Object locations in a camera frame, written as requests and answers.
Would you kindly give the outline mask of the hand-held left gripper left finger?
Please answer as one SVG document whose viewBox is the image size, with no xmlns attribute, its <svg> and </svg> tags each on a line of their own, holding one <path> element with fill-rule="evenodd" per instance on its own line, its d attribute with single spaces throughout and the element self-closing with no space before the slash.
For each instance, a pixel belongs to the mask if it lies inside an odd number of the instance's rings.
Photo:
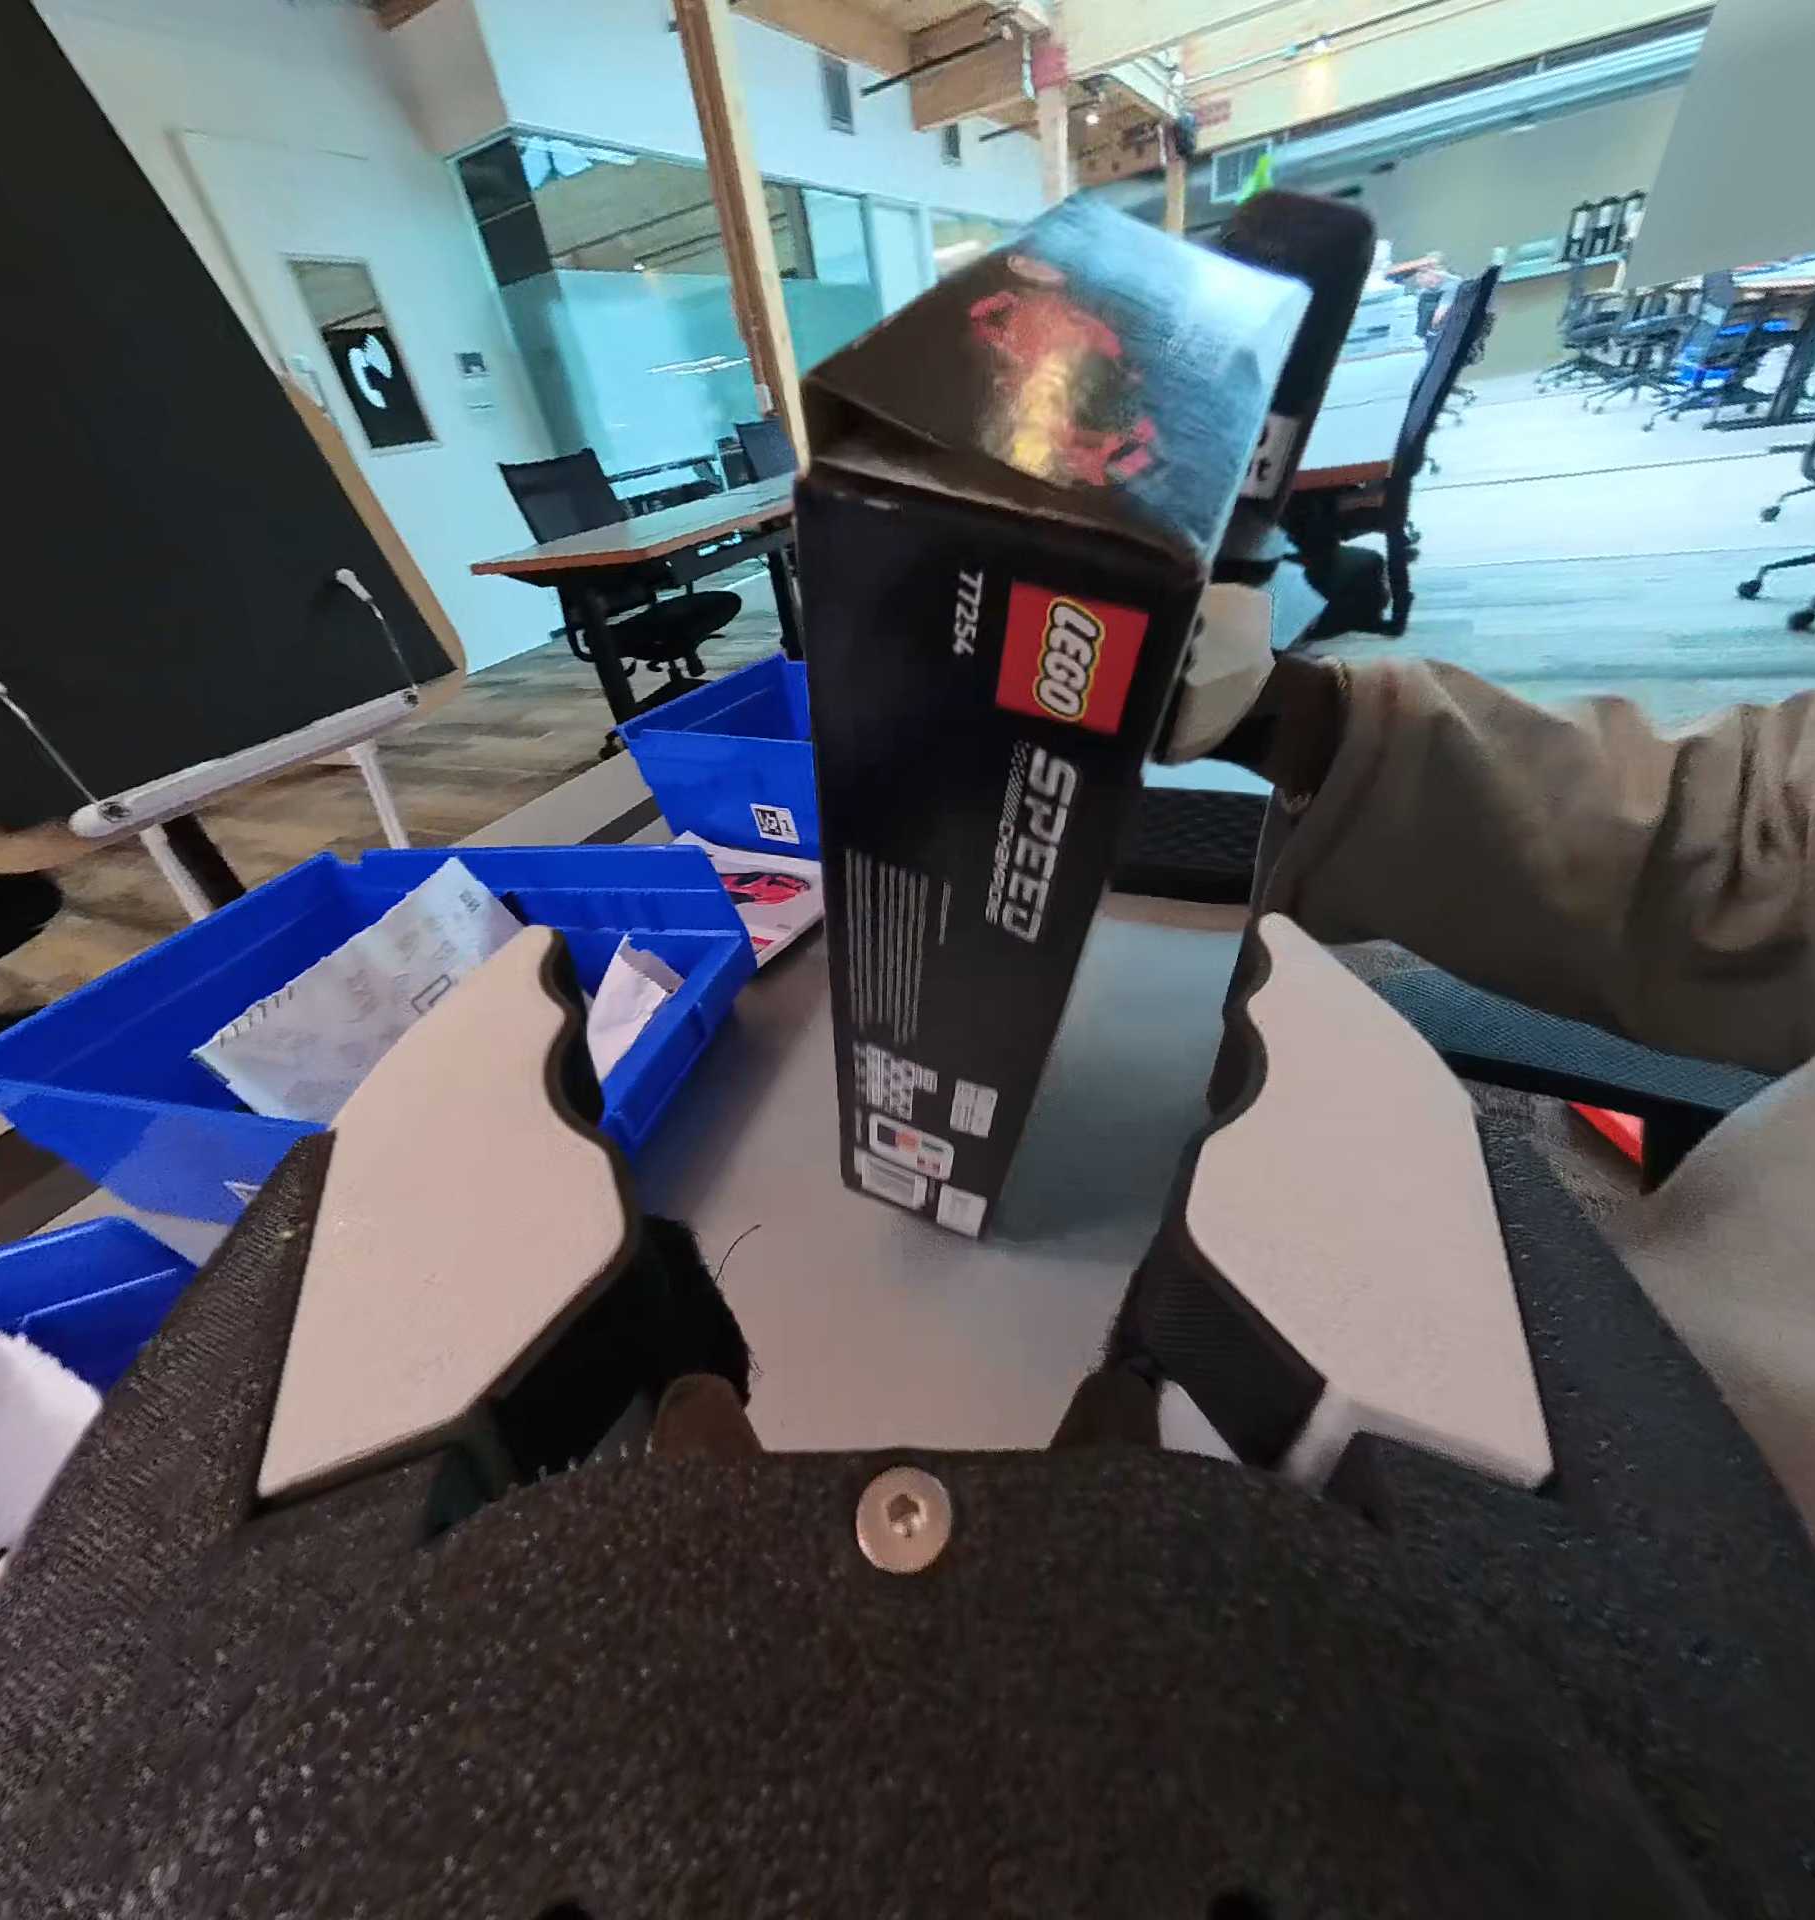
<svg viewBox="0 0 1815 1920">
<path fill-rule="evenodd" d="M 640 1389 L 646 1232 L 567 941 L 521 928 L 348 1098 L 259 1455 L 290 1508 L 457 1451 L 504 1489 Z"/>
</svg>

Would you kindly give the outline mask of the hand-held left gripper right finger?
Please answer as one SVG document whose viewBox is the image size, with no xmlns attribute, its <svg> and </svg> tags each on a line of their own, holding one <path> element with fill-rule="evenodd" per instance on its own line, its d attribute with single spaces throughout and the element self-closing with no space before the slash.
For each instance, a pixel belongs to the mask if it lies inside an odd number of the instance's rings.
<svg viewBox="0 0 1815 1920">
<path fill-rule="evenodd" d="M 1209 1125 L 1153 1232 L 1153 1366 L 1177 1449 L 1296 1486 L 1361 1438 L 1554 1476 L 1471 1098 L 1280 915 L 1241 941 Z"/>
</svg>

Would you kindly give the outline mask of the black toy set box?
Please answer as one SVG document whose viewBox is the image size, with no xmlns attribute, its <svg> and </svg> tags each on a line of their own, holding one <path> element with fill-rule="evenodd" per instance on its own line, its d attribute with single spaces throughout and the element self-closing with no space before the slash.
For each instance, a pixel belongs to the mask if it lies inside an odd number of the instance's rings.
<svg viewBox="0 0 1815 1920">
<path fill-rule="evenodd" d="M 1073 200 L 812 368 L 793 487 L 847 1188 L 978 1239 L 1324 267 Z"/>
</svg>

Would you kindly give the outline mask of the person's right forearm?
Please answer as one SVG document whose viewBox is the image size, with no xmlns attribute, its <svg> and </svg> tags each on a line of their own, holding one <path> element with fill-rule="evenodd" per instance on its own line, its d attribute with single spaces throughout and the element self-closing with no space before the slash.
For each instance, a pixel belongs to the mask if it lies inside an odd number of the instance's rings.
<svg viewBox="0 0 1815 1920">
<path fill-rule="evenodd" d="M 1766 1074 L 1815 1057 L 1815 690 L 1671 731 L 1448 661 L 1337 690 L 1270 907 L 1634 1043 Z"/>
</svg>

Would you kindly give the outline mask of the grey desk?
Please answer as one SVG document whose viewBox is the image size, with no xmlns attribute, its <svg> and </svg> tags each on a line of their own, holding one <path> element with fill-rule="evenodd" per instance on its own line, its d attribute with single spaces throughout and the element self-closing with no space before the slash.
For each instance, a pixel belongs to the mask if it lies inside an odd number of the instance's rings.
<svg viewBox="0 0 1815 1920">
<path fill-rule="evenodd" d="M 1109 1328 L 1197 1112 L 1241 907 L 1114 895 L 1018 1153 L 967 1241 L 827 1177 L 824 960 L 741 991 L 640 1161 L 741 1320 L 751 1419 L 788 1451 L 1042 1442 Z"/>
</svg>

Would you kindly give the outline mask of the person's right hand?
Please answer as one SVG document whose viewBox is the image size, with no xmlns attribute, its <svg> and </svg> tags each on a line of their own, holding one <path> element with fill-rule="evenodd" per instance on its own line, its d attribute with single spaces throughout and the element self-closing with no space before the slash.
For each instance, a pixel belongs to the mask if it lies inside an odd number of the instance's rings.
<svg viewBox="0 0 1815 1920">
<path fill-rule="evenodd" d="M 1346 661 L 1280 655 L 1249 712 L 1249 769 L 1288 810 L 1305 810 L 1327 779 L 1352 705 Z"/>
</svg>

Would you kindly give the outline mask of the large doodle-print paper bag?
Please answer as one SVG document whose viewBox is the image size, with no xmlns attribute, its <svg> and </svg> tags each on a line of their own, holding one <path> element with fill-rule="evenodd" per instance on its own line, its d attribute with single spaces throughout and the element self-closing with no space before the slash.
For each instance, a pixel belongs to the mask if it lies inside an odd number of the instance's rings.
<svg viewBox="0 0 1815 1920">
<path fill-rule="evenodd" d="M 259 1116 L 333 1122 L 383 1055 L 521 928 L 461 859 L 447 859 L 191 1060 Z"/>
</svg>

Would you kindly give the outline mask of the torn white paper bag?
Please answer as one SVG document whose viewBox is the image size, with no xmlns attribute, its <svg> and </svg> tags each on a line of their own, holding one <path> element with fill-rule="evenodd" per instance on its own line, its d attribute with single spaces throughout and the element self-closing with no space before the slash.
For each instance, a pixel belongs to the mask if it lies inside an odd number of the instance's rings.
<svg viewBox="0 0 1815 1920">
<path fill-rule="evenodd" d="M 637 946 L 633 936 L 619 941 L 587 1002 L 587 1050 L 601 1086 L 683 985 L 683 971 L 668 959 Z"/>
</svg>

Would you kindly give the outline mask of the blue plastic bin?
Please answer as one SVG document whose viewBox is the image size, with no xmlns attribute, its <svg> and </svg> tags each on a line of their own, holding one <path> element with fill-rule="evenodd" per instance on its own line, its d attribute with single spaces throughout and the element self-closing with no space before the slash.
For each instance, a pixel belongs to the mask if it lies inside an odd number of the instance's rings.
<svg viewBox="0 0 1815 1920">
<path fill-rule="evenodd" d="M 759 855 L 821 851 L 803 664 L 751 661 L 618 726 L 674 831 Z"/>
<path fill-rule="evenodd" d="M 0 1245 L 0 1332 L 110 1397 L 197 1271 L 120 1215 L 11 1241 Z"/>
<path fill-rule="evenodd" d="M 232 1226 L 313 1122 L 256 1116 L 194 1046 L 374 925 L 440 863 L 557 930 L 584 990 L 622 946 L 680 991 L 604 1078 L 598 1126 L 628 1156 L 659 1130 L 755 971 L 746 928 L 693 848 L 480 848 L 313 855 L 0 1037 L 0 1116 L 123 1201 Z"/>
</svg>

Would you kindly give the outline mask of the person's beige clothing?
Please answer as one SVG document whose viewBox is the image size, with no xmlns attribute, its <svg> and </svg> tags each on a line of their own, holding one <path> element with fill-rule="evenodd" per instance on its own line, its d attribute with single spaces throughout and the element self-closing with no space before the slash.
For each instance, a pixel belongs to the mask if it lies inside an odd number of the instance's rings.
<svg viewBox="0 0 1815 1920">
<path fill-rule="evenodd" d="M 1815 1057 L 1606 1223 L 1815 1546 Z"/>
</svg>

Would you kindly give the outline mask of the toy car instruction booklet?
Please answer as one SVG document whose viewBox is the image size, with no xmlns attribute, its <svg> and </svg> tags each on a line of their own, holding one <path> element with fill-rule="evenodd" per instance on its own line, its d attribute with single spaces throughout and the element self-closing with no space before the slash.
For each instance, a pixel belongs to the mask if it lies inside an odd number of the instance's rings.
<svg viewBox="0 0 1815 1920">
<path fill-rule="evenodd" d="M 821 866 L 815 858 L 737 850 L 694 831 L 680 831 L 674 844 L 701 850 L 710 859 L 745 925 L 757 969 L 779 960 L 821 921 Z"/>
</svg>

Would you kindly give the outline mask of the white board stand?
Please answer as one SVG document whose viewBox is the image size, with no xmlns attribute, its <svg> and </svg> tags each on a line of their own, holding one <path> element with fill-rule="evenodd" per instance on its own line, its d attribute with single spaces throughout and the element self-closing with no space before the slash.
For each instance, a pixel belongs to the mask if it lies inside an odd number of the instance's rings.
<svg viewBox="0 0 1815 1920">
<path fill-rule="evenodd" d="M 97 844 L 136 840 L 160 872 L 173 899 L 191 921 L 211 916 L 221 905 L 235 899 L 243 884 L 228 867 L 224 851 L 197 822 L 197 806 L 295 771 L 295 766 L 342 759 L 366 784 L 369 802 L 392 850 L 410 850 L 412 836 L 400 816 L 397 794 L 377 752 L 377 741 L 407 721 L 423 718 L 431 684 L 423 682 L 397 640 L 397 629 L 366 581 L 348 565 L 333 575 L 333 591 L 351 595 L 382 634 L 400 671 L 400 690 L 372 702 L 326 714 L 294 732 L 247 745 L 224 759 L 204 759 L 160 779 L 103 794 L 93 791 L 67 757 L 54 748 L 51 736 L 31 718 L 0 679 L 0 709 L 27 732 L 38 759 L 49 765 L 59 788 L 79 797 L 67 816 L 31 828 L 0 828 L 0 872 L 27 872 L 73 863 Z"/>
</svg>

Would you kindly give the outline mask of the wooden pillar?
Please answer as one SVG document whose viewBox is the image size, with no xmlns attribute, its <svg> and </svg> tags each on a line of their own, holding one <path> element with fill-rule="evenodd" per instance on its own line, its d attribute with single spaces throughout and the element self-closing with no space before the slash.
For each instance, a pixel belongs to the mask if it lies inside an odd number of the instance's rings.
<svg viewBox="0 0 1815 1920">
<path fill-rule="evenodd" d="M 731 7 L 728 3 L 674 3 L 674 22 L 703 131 L 707 192 L 719 213 L 731 310 L 746 346 L 751 392 L 766 412 L 775 412 L 798 469 L 807 469 L 808 439 L 798 366 L 775 258 L 767 188 L 751 153 Z"/>
</svg>

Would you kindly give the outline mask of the wood-top table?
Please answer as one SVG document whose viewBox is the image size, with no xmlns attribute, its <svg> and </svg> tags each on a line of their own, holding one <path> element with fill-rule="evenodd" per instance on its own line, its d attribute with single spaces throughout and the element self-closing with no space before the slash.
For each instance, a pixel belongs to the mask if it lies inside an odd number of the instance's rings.
<svg viewBox="0 0 1815 1920">
<path fill-rule="evenodd" d="M 766 563 L 781 621 L 785 657 L 803 657 L 798 587 L 790 578 L 795 474 L 703 494 L 680 507 L 613 520 L 557 541 L 543 541 L 473 565 L 478 578 L 504 578 L 557 594 L 567 651 L 587 661 L 607 697 L 613 726 L 622 727 L 646 708 L 665 705 L 680 692 L 666 687 L 636 699 L 630 671 L 613 643 L 607 594 L 652 569 L 672 575 L 674 585 L 694 587 L 731 565 Z"/>
</svg>

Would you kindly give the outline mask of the black board with cream border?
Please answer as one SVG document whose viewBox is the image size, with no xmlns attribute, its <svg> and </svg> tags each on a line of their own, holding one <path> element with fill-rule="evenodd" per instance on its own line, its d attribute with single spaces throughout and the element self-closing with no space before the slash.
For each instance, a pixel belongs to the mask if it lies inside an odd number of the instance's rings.
<svg viewBox="0 0 1815 1920">
<path fill-rule="evenodd" d="M 461 643 L 33 4 L 0 4 L 0 679 L 99 793 L 400 690 Z M 0 828 L 79 807 L 0 709 Z"/>
</svg>

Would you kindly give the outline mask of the dark wall poster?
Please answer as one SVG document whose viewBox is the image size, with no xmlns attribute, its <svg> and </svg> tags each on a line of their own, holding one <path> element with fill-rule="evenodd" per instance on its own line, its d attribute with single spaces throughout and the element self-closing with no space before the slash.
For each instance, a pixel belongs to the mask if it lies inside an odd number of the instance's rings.
<svg viewBox="0 0 1815 1920">
<path fill-rule="evenodd" d="M 361 258 L 294 254 L 289 271 L 369 447 L 438 442 L 372 267 Z"/>
</svg>

